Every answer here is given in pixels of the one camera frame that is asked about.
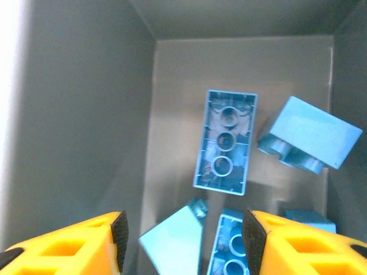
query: blue plastic block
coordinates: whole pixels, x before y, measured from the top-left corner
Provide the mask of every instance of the blue plastic block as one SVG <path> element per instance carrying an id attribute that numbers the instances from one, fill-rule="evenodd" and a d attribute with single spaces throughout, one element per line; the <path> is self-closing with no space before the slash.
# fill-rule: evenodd
<path id="1" fill-rule="evenodd" d="M 337 232 L 337 227 L 332 221 L 313 210 L 286 210 L 285 217 L 287 219 L 291 219 L 292 221 L 314 226 L 318 229 L 326 230 L 332 233 Z"/>
<path id="2" fill-rule="evenodd" d="M 207 212 L 205 201 L 194 199 L 139 238 L 160 275 L 198 274 Z"/>
<path id="3" fill-rule="evenodd" d="M 288 166 L 320 173 L 339 169 L 362 130 L 291 96 L 258 135 L 258 149 Z"/>
<path id="4" fill-rule="evenodd" d="M 249 275 L 242 239 L 243 213 L 224 209 L 219 217 L 207 275 Z"/>
<path id="5" fill-rule="evenodd" d="M 193 186 L 244 195 L 257 95 L 208 90 Z"/>

